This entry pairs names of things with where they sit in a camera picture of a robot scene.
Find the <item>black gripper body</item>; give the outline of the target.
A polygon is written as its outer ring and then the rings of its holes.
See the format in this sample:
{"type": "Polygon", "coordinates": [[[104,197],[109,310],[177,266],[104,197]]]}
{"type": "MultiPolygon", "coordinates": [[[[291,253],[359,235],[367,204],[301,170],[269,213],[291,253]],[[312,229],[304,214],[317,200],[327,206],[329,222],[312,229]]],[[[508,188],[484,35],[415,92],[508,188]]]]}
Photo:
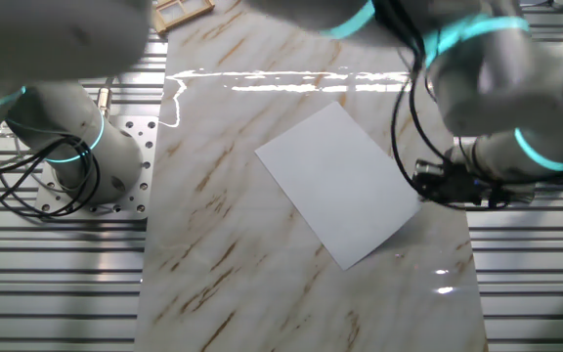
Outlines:
{"type": "Polygon", "coordinates": [[[469,173],[463,164],[445,168],[435,189],[435,200],[441,204],[471,203],[486,208],[505,208],[510,204],[509,192],[499,183],[483,180],[469,173]]]}

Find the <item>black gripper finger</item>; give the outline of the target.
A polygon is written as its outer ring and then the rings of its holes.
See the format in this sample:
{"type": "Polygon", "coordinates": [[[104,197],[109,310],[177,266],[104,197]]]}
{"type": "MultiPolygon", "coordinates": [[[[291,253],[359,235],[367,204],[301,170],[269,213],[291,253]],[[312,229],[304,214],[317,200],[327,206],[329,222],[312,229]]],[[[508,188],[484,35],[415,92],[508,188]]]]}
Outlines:
{"type": "Polygon", "coordinates": [[[438,201],[440,177],[432,174],[414,174],[412,182],[422,201],[438,201]]]}
{"type": "Polygon", "coordinates": [[[419,159],[415,164],[415,173],[428,174],[434,176],[443,176],[445,168],[443,164],[432,163],[423,159],[419,159]]]}

